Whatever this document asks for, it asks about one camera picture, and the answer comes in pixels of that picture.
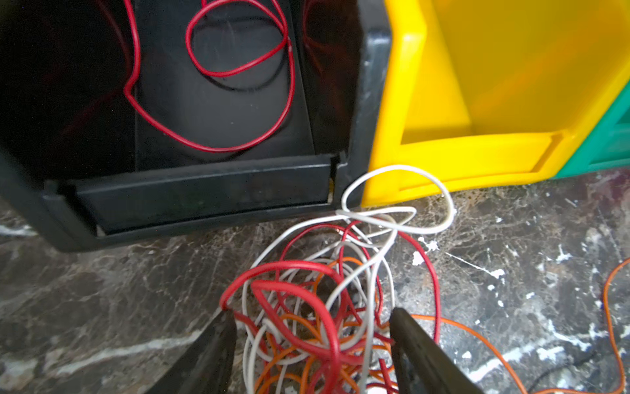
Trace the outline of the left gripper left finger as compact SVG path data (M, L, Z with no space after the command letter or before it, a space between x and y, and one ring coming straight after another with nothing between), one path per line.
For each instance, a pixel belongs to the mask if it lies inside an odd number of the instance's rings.
M147 394L226 393L231 382L236 339L234 313L224 310Z

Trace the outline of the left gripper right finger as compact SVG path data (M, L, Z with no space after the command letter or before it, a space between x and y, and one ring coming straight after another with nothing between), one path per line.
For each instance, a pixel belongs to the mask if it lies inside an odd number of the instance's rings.
M390 315L395 376L400 393L459 394L482 390L451 361L404 309Z

